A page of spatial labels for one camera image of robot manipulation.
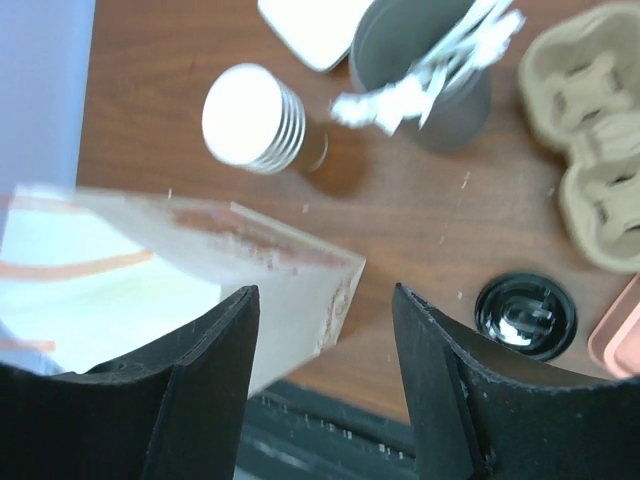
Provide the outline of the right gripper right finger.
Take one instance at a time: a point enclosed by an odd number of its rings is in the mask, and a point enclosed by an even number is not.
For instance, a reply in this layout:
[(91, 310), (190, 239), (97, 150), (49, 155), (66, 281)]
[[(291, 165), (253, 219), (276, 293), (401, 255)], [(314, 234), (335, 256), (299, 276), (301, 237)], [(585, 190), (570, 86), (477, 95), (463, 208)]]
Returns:
[(392, 296), (422, 479), (635, 479), (639, 382), (533, 360), (410, 288)]

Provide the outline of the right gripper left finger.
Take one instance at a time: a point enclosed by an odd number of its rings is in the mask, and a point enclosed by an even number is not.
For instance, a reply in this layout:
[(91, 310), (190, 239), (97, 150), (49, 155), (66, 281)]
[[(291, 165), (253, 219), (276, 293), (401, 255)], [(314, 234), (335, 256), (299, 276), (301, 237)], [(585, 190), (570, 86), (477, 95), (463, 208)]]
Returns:
[(260, 316), (243, 287), (83, 374), (1, 368), (5, 479), (230, 479)]

